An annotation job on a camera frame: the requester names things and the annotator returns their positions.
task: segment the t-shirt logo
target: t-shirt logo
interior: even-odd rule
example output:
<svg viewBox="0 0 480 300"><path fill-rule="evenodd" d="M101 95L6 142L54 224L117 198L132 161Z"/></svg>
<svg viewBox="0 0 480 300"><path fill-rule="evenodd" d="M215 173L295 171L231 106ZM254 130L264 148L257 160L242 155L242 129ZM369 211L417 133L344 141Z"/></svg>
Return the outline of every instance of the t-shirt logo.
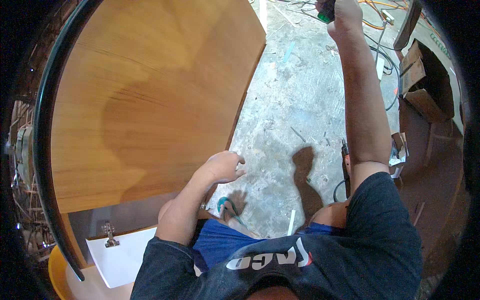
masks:
<svg viewBox="0 0 480 300"><path fill-rule="evenodd" d="M296 244L300 254L302 255L302 261L298 262L298 267L301 268L310 265L312 263L312 254L305 251L305 248L303 247L303 244L301 242L301 238L298 238ZM287 251L287 255L283 253L275 254L278 264L294 264L297 259L297 253L295 252L294 247L291 247ZM251 258L250 256L246 256L242 258L232 259L228 262L226 267L230 270L241 270L248 268L251 262L253 270L260 270L266 265L268 265L272 261L272 258L273 253L261 253L254 256L253 258Z"/></svg>

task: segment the wooden plank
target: wooden plank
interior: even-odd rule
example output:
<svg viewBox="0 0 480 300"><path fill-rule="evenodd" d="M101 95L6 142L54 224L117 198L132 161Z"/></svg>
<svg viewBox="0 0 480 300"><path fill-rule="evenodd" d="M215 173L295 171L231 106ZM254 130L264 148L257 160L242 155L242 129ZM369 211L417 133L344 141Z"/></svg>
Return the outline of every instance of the wooden plank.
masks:
<svg viewBox="0 0 480 300"><path fill-rule="evenodd" d="M410 35L419 20L421 9L422 6L419 0L413 0L410 3L407 16L403 20L402 27L396 36L395 42L393 42L394 49L401 49L407 46L408 40L410 40Z"/></svg>
<svg viewBox="0 0 480 300"><path fill-rule="evenodd" d="M72 245L71 249L73 250L73 253L77 258L78 265L80 266L81 269L85 269L89 267L89 265L87 265L87 262L84 258L84 255L82 254L82 251L80 250L80 247L78 246L77 239L73 234L72 226L70 225L70 219L68 219L68 214L60 214L60 215L61 215L63 226L65 228L65 232L70 241L70 244Z"/></svg>
<svg viewBox="0 0 480 300"><path fill-rule="evenodd" d="M103 1L55 102L60 212L181 189L225 148L264 45L247 1Z"/></svg>

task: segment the blue shorts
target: blue shorts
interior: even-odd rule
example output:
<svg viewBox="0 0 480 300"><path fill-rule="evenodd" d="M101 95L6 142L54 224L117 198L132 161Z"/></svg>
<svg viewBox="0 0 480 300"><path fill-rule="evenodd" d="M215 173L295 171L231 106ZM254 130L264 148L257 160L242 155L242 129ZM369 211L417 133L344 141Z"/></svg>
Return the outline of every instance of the blue shorts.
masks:
<svg viewBox="0 0 480 300"><path fill-rule="evenodd" d="M312 222L305 230L296 234L343 236L344 229ZM193 261L202 272L226 260L238 249L263 241L256 240L232 229L215 219L198 220L195 235L190 246Z"/></svg>

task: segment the black t-shirt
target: black t-shirt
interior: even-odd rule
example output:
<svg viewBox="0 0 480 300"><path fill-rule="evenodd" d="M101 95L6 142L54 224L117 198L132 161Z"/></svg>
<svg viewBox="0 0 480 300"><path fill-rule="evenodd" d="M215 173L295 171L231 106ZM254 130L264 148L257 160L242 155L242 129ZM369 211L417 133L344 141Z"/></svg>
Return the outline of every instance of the black t-shirt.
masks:
<svg viewBox="0 0 480 300"><path fill-rule="evenodd" d="M347 209L346 236L292 235L243 247L200 277L192 250L154 237L131 299L244 299L281 282L300 299L410 299L420 238L390 175L368 177Z"/></svg>

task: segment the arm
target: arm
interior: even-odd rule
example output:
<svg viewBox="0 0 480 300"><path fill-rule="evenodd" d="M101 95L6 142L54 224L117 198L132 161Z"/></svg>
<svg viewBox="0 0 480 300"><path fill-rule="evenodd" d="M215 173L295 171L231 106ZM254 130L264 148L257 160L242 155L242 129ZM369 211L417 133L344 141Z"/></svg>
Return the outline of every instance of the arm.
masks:
<svg viewBox="0 0 480 300"><path fill-rule="evenodd" d="M345 124L352 194L370 175L388 170L390 127L372 53L363 37L356 0L336 0L328 33L338 46L345 85Z"/></svg>
<svg viewBox="0 0 480 300"><path fill-rule="evenodd" d="M178 196L160 210L155 236L187 246L195 231L202 199L212 185L235 181L246 173L236 170L238 163L245 164L245 160L229 151L210 157Z"/></svg>

